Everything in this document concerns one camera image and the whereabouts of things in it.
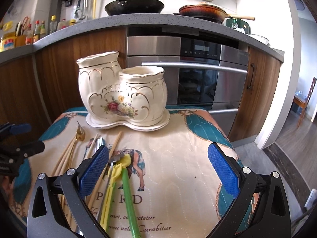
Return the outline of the silver fork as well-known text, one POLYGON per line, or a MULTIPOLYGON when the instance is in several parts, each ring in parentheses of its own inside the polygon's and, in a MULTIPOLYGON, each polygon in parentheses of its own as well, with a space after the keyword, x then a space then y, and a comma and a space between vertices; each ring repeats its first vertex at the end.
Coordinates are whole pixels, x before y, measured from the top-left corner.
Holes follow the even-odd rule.
POLYGON ((96 139, 95 141, 95 152, 98 151, 98 149, 105 145, 105 141, 104 139, 100 136, 98 139, 96 139))

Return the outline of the green plastic spoon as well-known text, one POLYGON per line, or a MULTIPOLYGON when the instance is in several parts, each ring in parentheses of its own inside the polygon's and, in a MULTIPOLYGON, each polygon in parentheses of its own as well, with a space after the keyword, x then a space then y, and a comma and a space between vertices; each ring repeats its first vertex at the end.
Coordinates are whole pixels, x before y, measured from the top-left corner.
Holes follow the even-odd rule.
POLYGON ((124 196, 125 196, 126 212, 127 212, 128 221, 130 224, 131 234, 133 238, 140 238, 141 233, 139 230, 137 217, 135 215, 133 197, 131 194, 128 171, 126 168, 122 169, 122 184, 123 184, 123 190, 124 190, 124 196))

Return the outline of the grey kitchen countertop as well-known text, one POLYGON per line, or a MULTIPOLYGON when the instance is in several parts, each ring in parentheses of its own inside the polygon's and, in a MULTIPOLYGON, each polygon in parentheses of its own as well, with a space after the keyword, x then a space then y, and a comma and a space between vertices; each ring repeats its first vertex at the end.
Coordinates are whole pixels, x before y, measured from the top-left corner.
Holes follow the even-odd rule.
POLYGON ((32 45, 9 49, 8 51, 1 53, 1 64, 31 55, 49 45, 74 36, 120 27, 171 27, 172 29, 185 29, 208 33, 216 36, 222 36, 231 40, 237 40, 249 47, 256 48, 263 53, 270 55, 280 62, 284 62, 284 51, 271 48, 246 34, 218 23, 174 14, 133 13, 108 16, 81 22, 54 32, 32 45))

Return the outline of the horse print table cloth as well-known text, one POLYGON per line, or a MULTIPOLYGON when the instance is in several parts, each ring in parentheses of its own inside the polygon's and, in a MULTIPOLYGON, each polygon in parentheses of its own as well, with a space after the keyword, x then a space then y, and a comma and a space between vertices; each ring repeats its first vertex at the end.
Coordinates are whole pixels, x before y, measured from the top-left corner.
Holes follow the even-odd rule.
POLYGON ((75 107, 61 114, 41 136, 44 152, 24 161, 19 176, 1 186, 9 208, 26 225, 31 189, 40 173, 51 175, 57 160, 75 136, 77 121, 85 140, 76 146, 72 167, 83 160, 85 147, 96 134, 109 150, 120 131, 115 154, 131 157, 128 167, 137 222, 142 237, 206 237, 225 214, 233 197, 222 186, 207 155, 216 142, 232 158, 238 155, 229 140, 200 109, 170 110, 167 126, 138 132, 124 126, 97 130, 86 123, 87 110, 75 107))

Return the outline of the yellow food package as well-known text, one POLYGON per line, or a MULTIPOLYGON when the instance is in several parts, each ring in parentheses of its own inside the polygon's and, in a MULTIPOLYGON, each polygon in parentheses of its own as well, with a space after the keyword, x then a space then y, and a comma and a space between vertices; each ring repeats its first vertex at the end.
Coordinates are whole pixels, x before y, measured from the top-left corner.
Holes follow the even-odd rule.
POLYGON ((5 33, 1 37, 1 52, 15 47, 16 34, 14 32, 5 33))

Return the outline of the red cap sauce bottle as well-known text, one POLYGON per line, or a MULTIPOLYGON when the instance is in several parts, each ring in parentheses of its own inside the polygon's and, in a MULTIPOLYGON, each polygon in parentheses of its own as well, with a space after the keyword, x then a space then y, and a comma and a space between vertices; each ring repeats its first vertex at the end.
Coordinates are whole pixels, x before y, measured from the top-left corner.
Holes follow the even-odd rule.
POLYGON ((37 20, 35 22, 34 33, 33 33, 33 43, 40 39, 40 22, 37 20))

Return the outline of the wooden chair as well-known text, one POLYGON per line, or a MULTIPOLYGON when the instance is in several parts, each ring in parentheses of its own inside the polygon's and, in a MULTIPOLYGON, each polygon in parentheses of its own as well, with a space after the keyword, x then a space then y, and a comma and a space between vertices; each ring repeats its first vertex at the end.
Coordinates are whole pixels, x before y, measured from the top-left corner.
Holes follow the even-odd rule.
POLYGON ((295 95, 293 98, 293 102, 301 108, 301 114, 300 114, 300 117, 299 117, 299 120, 297 123, 297 128, 299 128, 303 122, 303 119, 304 119, 305 114, 306 114, 307 106, 308 106, 308 103, 309 103, 310 98, 312 96, 312 93, 314 91, 315 85, 316 85, 316 77, 313 78, 308 95, 305 99, 301 99, 300 95, 295 95))

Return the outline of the clear oil bottle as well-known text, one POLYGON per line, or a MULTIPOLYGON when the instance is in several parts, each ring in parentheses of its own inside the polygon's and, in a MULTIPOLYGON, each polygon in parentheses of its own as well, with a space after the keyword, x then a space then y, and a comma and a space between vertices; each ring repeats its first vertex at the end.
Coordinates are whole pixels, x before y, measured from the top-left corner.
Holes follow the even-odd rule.
POLYGON ((51 22, 50 22, 50 34, 56 32, 56 29, 57 29, 57 22, 56 22, 56 16, 53 15, 51 16, 51 22))

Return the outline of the cream floral ceramic utensil holder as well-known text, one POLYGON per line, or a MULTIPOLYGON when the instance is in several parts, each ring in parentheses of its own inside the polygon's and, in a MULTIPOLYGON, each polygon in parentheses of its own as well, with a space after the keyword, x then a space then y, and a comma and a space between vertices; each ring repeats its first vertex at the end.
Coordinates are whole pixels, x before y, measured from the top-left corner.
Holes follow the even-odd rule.
POLYGON ((164 69, 135 66, 122 69, 119 52, 105 52, 76 61, 78 88, 88 111, 86 122, 107 130, 126 126, 136 131, 159 130, 170 121, 164 69))

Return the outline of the wooden cabinet door right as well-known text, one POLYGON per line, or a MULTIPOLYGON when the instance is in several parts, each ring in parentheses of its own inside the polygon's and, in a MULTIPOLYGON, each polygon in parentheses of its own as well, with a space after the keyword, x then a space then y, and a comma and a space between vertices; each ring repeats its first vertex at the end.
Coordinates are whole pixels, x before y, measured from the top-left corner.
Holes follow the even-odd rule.
POLYGON ((281 62, 249 47, 248 73, 242 98, 228 138, 231 142, 257 136, 269 113, 281 62))

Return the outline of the stainless steel oven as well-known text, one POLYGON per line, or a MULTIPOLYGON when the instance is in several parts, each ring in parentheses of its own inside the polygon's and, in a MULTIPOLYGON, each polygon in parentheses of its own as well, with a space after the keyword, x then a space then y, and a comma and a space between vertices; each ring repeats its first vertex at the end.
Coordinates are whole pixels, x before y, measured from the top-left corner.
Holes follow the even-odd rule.
POLYGON ((168 105, 201 107, 229 134, 248 73, 248 53, 237 41, 169 27, 131 27, 127 65, 163 67, 168 105))

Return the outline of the black wok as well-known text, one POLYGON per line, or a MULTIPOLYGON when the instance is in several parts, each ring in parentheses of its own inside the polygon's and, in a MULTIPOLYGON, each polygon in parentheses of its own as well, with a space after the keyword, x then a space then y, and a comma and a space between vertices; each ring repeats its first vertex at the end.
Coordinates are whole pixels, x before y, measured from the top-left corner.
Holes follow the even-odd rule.
POLYGON ((115 0, 105 6, 109 16, 132 13, 161 13, 164 4, 159 0, 115 0))

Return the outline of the green kettle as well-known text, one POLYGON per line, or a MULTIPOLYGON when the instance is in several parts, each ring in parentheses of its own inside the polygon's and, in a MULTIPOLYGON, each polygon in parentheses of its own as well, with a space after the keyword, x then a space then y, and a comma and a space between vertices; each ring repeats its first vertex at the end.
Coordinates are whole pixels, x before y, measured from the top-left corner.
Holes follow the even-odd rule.
POLYGON ((242 33, 251 34, 249 24, 242 19, 226 18, 223 24, 227 27, 230 27, 231 29, 236 29, 237 31, 240 31, 242 33))

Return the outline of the brown frying pan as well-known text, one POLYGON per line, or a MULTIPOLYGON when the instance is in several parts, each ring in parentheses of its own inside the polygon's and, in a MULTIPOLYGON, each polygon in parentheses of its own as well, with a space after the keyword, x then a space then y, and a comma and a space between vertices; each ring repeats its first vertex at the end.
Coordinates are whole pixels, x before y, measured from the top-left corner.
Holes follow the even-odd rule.
POLYGON ((185 5, 179 9, 181 16, 194 17, 222 24, 226 18, 255 20, 252 16, 228 14, 218 6, 209 4, 185 5))

